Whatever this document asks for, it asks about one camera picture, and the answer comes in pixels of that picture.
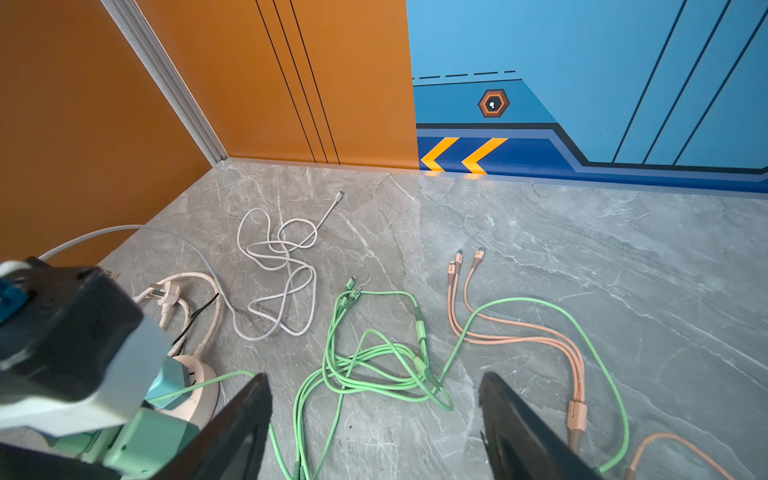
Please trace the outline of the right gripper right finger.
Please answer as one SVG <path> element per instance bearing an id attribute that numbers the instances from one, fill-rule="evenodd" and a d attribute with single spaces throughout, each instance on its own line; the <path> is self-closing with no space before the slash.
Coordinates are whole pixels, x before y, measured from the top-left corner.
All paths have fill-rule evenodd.
<path id="1" fill-rule="evenodd" d="M 483 375 L 481 434 L 495 479 L 598 479 L 589 467 L 496 373 Z"/>

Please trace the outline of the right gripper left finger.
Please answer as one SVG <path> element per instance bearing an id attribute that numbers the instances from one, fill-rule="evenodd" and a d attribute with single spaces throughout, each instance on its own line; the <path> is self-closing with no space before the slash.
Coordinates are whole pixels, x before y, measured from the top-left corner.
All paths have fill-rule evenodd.
<path id="1" fill-rule="evenodd" d="M 273 398 L 259 373 L 162 469 L 155 479 L 257 479 Z"/>

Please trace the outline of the green charger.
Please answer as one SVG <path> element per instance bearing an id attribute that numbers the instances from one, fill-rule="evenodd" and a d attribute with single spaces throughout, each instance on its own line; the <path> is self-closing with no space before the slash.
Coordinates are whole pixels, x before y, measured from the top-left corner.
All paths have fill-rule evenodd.
<path id="1" fill-rule="evenodd" d="M 114 470 L 125 479 L 148 479 L 199 433 L 185 420 L 140 408 L 122 425 L 47 440 L 52 448 L 88 464 Z"/>

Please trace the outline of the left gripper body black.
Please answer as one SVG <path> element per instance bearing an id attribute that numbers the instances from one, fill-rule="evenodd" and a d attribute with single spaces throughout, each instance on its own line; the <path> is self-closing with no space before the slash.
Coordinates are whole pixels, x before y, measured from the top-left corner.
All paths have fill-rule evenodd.
<path id="1" fill-rule="evenodd" d="M 93 394 L 143 313 L 101 268 L 29 258 L 1 276 L 1 399 Z"/>

